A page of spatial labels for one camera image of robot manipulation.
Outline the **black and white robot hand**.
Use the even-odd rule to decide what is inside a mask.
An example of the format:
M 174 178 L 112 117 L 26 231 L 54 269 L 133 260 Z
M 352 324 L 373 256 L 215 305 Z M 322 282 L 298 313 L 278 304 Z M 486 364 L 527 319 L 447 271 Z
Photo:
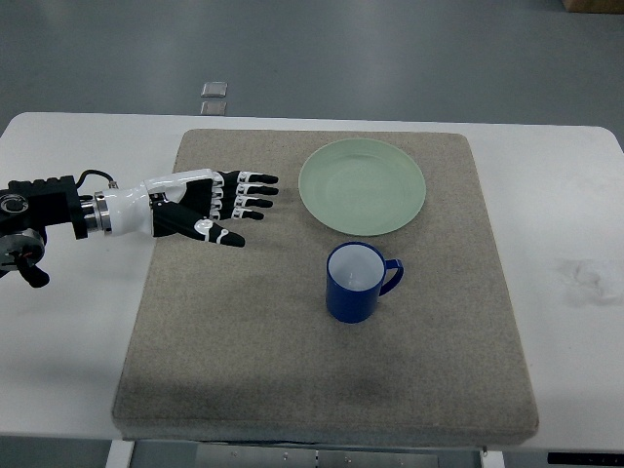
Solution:
M 140 232 L 154 238 L 179 234 L 243 248 L 244 237 L 221 226 L 225 220 L 262 220 L 279 178 L 249 171 L 200 169 L 142 181 L 129 189 L 95 195 L 98 227 L 107 235 Z

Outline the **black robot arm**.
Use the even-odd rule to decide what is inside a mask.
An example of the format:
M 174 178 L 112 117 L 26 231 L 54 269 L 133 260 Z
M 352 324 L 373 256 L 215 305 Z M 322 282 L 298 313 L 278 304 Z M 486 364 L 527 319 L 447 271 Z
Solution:
M 92 232 L 112 232 L 104 195 L 79 193 L 87 176 L 101 176 L 110 189 L 118 187 L 108 173 L 90 169 L 78 178 L 64 175 L 34 181 L 12 180 L 1 191 L 2 276 L 17 271 L 32 288 L 49 284 L 49 275 L 37 266 L 45 254 L 49 226 L 69 223 L 78 240 Z

